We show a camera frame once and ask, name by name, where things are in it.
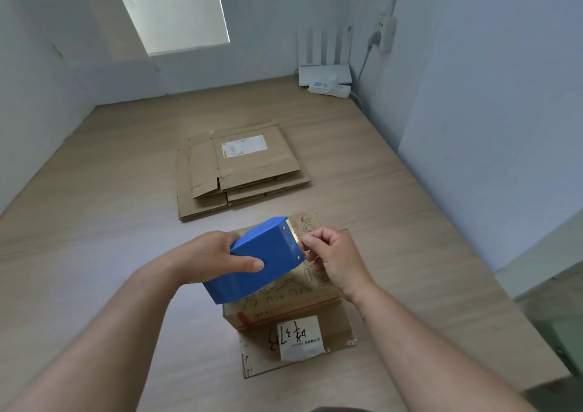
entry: person's left hand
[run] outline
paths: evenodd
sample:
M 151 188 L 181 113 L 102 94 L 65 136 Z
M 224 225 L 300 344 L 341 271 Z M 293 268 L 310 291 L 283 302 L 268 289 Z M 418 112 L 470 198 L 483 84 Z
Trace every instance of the person's left hand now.
M 230 254 L 240 237 L 234 232 L 212 231 L 171 249 L 160 257 L 179 278 L 180 284 L 202 283 L 233 272 L 258 272 L 263 261 Z

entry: hand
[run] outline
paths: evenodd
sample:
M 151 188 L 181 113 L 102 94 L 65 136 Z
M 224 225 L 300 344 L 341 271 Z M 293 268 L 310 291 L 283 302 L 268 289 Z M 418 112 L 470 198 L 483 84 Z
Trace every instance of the hand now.
M 258 272 L 263 261 L 230 254 L 240 237 L 235 232 L 212 231 L 175 247 L 160 257 L 176 272 L 180 284 L 202 283 L 233 272 Z
M 322 259 L 330 281 L 348 301 L 374 286 L 352 237 L 332 228 L 318 228 L 302 237 L 308 261 Z

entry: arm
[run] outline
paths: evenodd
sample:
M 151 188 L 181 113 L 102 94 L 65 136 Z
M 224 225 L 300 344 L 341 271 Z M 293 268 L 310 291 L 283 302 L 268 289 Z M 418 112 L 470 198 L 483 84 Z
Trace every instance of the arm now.
M 229 254 L 238 237 L 208 232 L 138 269 L 7 411 L 135 410 L 179 287 L 263 268 L 260 260 Z
M 320 228 L 302 238 L 308 260 L 322 260 L 332 283 L 368 325 L 399 393 L 412 412 L 534 412 L 444 337 L 377 286 L 351 237 Z

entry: wood grain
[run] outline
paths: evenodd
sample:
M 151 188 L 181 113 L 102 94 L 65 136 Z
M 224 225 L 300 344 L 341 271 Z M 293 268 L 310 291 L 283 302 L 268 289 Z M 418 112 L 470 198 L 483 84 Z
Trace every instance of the wood grain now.
M 270 118 L 311 185 L 181 224 L 179 140 Z M 385 289 L 513 386 L 567 374 L 356 106 L 284 77 L 98 107 L 50 158 L 0 219 L 0 402 L 143 263 L 205 231 L 304 211 L 348 228 Z M 237 332 L 202 285 L 184 287 L 165 319 L 140 410 L 404 410 L 348 309 L 357 346 L 244 380 Z

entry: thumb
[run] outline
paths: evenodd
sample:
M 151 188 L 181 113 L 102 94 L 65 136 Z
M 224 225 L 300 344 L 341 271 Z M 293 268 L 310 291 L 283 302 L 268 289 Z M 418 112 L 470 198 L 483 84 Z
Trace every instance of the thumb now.
M 330 245 L 327 245 L 322 240 L 313 237 L 311 235 L 305 235 L 302 237 L 302 243 L 310 249 L 310 251 L 316 253 L 323 261 L 329 261 L 330 258 Z
M 227 272 L 259 272 L 265 264 L 255 257 L 240 257 L 229 255 Z

